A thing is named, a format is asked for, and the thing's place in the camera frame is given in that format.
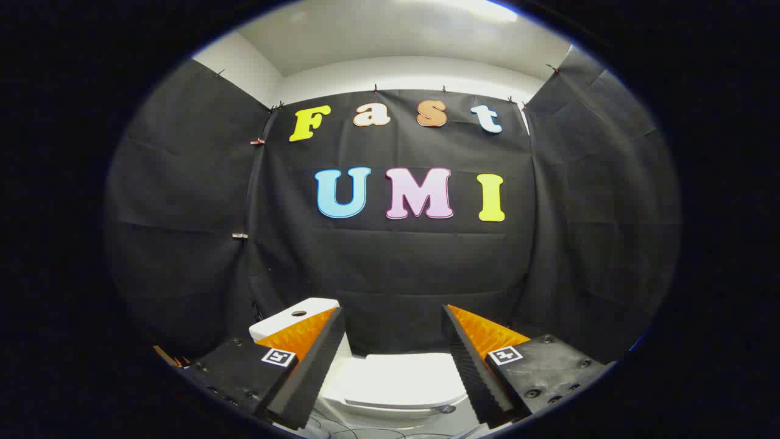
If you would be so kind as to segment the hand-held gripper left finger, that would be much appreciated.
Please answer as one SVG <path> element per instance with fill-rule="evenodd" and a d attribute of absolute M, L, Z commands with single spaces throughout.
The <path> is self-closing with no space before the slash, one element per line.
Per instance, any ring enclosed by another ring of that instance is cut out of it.
<path fill-rule="evenodd" d="M 183 369 L 201 393 L 244 417 L 290 430 L 307 425 L 345 334 L 332 307 L 255 341 L 234 337 Z"/>

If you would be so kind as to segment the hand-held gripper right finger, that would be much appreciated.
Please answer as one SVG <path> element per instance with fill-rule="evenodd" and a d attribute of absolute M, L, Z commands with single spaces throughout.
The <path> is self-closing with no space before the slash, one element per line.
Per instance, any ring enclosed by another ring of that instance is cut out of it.
<path fill-rule="evenodd" d="M 609 366 L 557 336 L 527 337 L 454 305 L 442 334 L 477 421 L 503 427 L 537 416 L 594 384 Z"/>

